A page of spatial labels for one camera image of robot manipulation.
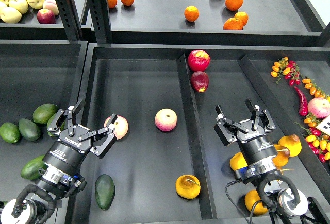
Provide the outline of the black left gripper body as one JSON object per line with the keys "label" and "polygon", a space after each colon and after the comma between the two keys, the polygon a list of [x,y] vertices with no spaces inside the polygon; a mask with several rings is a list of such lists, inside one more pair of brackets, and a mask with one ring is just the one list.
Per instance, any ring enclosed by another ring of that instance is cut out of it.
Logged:
{"label": "black left gripper body", "polygon": [[91,139],[80,141],[79,137],[89,132],[81,125],[74,128],[74,136],[69,130],[61,131],[59,139],[51,146],[43,161],[66,174],[75,174],[91,149]]}

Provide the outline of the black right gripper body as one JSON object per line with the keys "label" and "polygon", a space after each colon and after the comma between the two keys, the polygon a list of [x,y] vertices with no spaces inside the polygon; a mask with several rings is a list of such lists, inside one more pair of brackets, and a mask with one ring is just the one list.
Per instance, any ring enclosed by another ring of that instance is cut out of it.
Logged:
{"label": "black right gripper body", "polygon": [[255,164],[265,158],[274,158],[277,155],[273,143],[267,138],[266,134],[274,131],[276,126],[273,122],[264,126],[258,125],[257,130],[253,130],[254,123],[247,119],[240,121],[239,124],[248,129],[248,133],[237,132],[239,148],[248,165]]}

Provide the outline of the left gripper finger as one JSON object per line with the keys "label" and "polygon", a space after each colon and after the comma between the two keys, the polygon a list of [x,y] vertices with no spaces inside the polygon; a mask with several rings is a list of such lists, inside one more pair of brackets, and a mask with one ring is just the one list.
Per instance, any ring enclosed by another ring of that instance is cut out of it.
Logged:
{"label": "left gripper finger", "polygon": [[114,134],[114,124],[117,118],[118,116],[113,114],[105,127],[80,135],[78,137],[78,141],[81,143],[79,153],[87,154],[91,152],[102,159],[117,140]]}
{"label": "left gripper finger", "polygon": [[69,106],[66,110],[59,109],[51,118],[47,124],[47,131],[52,135],[60,135],[61,126],[64,122],[67,123],[67,129],[69,136],[75,134],[76,115],[85,105],[85,100],[80,98],[74,106]]}

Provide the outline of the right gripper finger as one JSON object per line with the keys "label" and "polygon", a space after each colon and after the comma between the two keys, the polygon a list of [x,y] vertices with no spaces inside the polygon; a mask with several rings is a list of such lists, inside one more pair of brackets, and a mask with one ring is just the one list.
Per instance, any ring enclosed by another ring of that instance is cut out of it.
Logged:
{"label": "right gripper finger", "polygon": [[275,123],[267,109],[262,109],[259,105],[253,104],[247,98],[245,104],[251,112],[252,131],[257,131],[259,127],[263,128],[265,133],[270,133],[276,129]]}
{"label": "right gripper finger", "polygon": [[243,134],[248,134],[249,129],[242,124],[227,118],[222,112],[220,105],[217,105],[215,110],[217,112],[217,123],[214,126],[214,130],[216,131],[224,146],[228,146],[229,144],[238,140],[238,131],[242,132]]}

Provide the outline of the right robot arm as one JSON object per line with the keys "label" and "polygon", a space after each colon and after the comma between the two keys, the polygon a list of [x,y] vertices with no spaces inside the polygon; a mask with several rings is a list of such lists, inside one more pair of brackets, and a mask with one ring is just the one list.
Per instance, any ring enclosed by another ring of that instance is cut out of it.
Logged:
{"label": "right robot arm", "polygon": [[301,223],[329,223],[329,218],[313,197],[306,197],[294,183],[276,168],[273,159],[278,155],[267,134],[276,129],[266,109],[245,101],[251,117],[235,122],[216,106],[217,123],[214,130],[225,146],[238,143],[247,165],[234,170],[236,182],[251,183],[256,187],[259,200],[270,215],[272,223],[290,223],[297,217]]}

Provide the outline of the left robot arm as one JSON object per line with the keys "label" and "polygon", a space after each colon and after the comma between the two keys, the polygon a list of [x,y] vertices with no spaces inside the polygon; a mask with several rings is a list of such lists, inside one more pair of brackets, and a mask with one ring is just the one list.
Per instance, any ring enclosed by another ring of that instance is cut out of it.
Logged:
{"label": "left robot arm", "polygon": [[100,159],[105,156],[117,140],[114,124],[118,117],[112,114],[105,127],[91,131],[76,122],[84,104],[80,99],[75,106],[58,110],[47,129],[58,136],[57,141],[43,157],[36,181],[1,209],[1,223],[46,223],[63,198],[85,188],[80,166],[90,152]]}

